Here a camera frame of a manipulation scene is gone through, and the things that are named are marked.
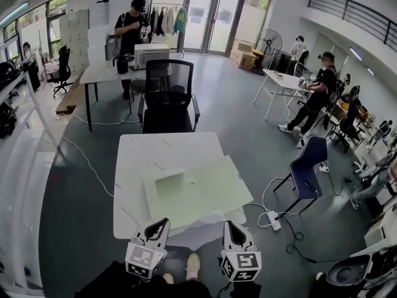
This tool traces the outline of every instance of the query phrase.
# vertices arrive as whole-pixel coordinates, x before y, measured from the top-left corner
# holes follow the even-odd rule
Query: desk
[[[87,121],[88,121],[88,127],[89,127],[90,131],[92,131],[92,126],[91,126],[91,112],[89,109],[89,88],[88,88],[88,86],[90,84],[94,84],[95,97],[96,97],[96,100],[98,101],[97,83],[110,82],[110,81],[121,81],[124,79],[140,79],[140,78],[146,78],[146,70],[133,71],[131,69],[128,69],[128,71],[125,74],[118,74],[117,67],[116,66],[113,67],[112,60],[101,62],[101,63],[95,63],[95,64],[87,67],[87,69],[84,71],[83,75],[81,76],[80,84],[84,84],[84,86],[85,86]],[[130,113],[132,113],[131,112],[130,92],[128,92],[128,103],[130,105]]]
[[[274,71],[271,70],[263,70],[263,72],[265,72],[266,74],[266,78],[263,81],[261,88],[259,88],[258,93],[255,96],[254,102],[253,104],[255,104],[258,96],[260,95],[260,93],[262,92],[263,89],[266,89],[265,83],[267,81],[267,78],[271,78],[275,83],[276,83],[276,88],[275,91],[268,91],[266,89],[266,91],[269,93],[269,95],[271,96],[272,100],[270,102],[270,106],[266,112],[265,115],[265,120],[267,120],[267,116],[269,115],[269,112],[273,106],[273,102],[274,102],[274,98],[276,96],[285,96],[285,97],[290,97],[290,98],[299,98],[299,99],[303,99],[303,96],[299,93],[299,92],[304,92],[304,93],[308,93],[309,91],[302,89],[301,87],[299,87],[299,78],[295,77],[295,76],[291,76],[291,75],[287,75],[287,74],[281,74],[283,76],[283,79],[279,79],[277,77],[277,75],[274,73]],[[293,92],[291,94],[285,94],[284,90],[285,89],[290,89]]]
[[[198,168],[221,157],[223,151],[213,132],[122,135],[114,183],[114,236],[130,239],[138,227],[134,220],[140,224],[151,219],[143,187],[145,176],[172,169]],[[237,224],[246,221],[242,208],[225,217]],[[185,229],[172,229],[169,236]]]

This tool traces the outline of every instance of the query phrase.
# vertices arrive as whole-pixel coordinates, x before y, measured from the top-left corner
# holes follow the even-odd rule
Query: metal railing
[[[379,12],[353,0],[309,0],[308,7],[353,23],[397,52],[397,24]]]

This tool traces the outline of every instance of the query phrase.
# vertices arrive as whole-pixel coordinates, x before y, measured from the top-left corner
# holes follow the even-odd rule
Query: power strip
[[[270,224],[272,224],[272,228],[275,231],[278,231],[281,229],[280,222],[276,220],[276,218],[279,216],[278,213],[274,211],[270,211],[267,214],[267,218],[269,219]]]

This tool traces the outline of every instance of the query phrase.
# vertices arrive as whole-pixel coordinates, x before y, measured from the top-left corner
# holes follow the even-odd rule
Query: hand
[[[134,23],[130,24],[130,28],[133,30],[139,28],[139,22],[134,22]]]

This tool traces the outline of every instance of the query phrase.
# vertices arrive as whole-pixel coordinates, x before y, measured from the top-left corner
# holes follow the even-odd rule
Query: shelf
[[[0,182],[19,135],[26,128],[25,125],[34,110],[34,104],[19,106],[16,110],[17,122],[14,131],[11,136],[0,140]]]
[[[38,232],[48,175],[54,160],[54,152],[38,152],[27,185],[22,208],[22,261],[30,270],[29,283],[43,287],[38,261]]]
[[[0,44],[0,51],[13,44],[15,41],[18,41],[18,35],[15,34],[12,38]]]
[[[43,132],[44,129],[25,129],[21,132],[0,184],[0,260],[7,276],[24,288],[27,288],[27,280],[21,246],[22,209]]]
[[[22,80],[22,78],[25,77],[25,73],[22,72],[17,79],[13,80],[11,83],[9,83],[5,88],[3,88],[0,91],[0,103],[4,102],[6,99],[7,95],[14,89],[15,86]]]

